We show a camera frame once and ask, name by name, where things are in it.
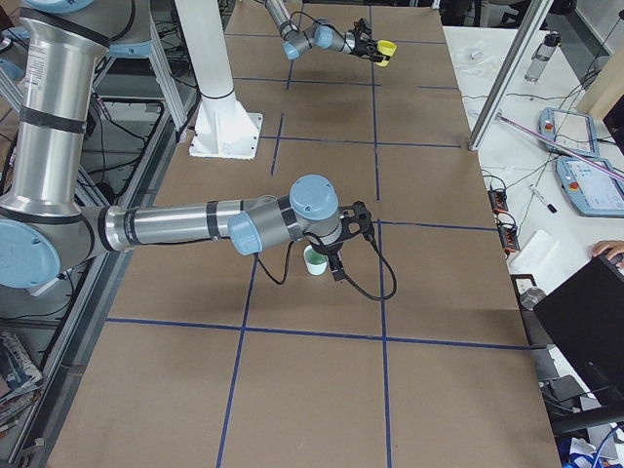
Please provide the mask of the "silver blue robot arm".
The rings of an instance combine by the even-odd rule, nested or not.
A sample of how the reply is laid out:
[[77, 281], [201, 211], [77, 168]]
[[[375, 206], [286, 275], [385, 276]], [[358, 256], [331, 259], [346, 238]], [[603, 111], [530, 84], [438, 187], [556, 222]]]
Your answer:
[[261, 1], [274, 21], [288, 60], [299, 59], [314, 48], [331, 50], [385, 67], [397, 51], [388, 40], [372, 38], [371, 24], [364, 18], [346, 32], [339, 31], [327, 19], [315, 19], [302, 11], [290, 13], [283, 1]]
[[143, 245], [229, 240], [258, 254], [307, 239], [322, 254], [347, 227], [332, 184], [299, 178], [282, 197], [172, 208], [82, 208], [75, 203], [88, 108], [98, 62], [115, 45], [150, 39], [146, 1], [26, 1], [30, 36], [17, 159], [1, 198], [1, 282], [25, 289], [105, 252]]

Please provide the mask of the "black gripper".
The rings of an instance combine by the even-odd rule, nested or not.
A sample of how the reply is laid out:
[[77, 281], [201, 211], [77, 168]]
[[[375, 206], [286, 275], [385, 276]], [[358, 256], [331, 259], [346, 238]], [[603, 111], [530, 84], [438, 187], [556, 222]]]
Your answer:
[[389, 57], [377, 53], [376, 41], [370, 38], [355, 37], [351, 54], [361, 59], [369, 59], [375, 64], [388, 64]]
[[337, 282], [344, 279], [344, 267], [339, 251], [345, 242], [346, 238], [342, 235], [340, 235], [336, 240], [329, 242], [327, 239], [321, 238], [317, 234], [311, 234], [312, 249], [316, 253], [324, 255], [328, 258], [328, 264], [332, 277]]

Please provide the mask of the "person's hand at desk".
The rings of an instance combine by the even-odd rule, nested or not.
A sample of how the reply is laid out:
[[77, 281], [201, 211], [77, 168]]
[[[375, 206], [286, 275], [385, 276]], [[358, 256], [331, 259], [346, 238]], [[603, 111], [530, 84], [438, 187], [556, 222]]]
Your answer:
[[594, 245], [591, 255], [596, 257], [603, 254], [618, 268], [623, 267], [624, 242], [622, 240], [602, 240]]

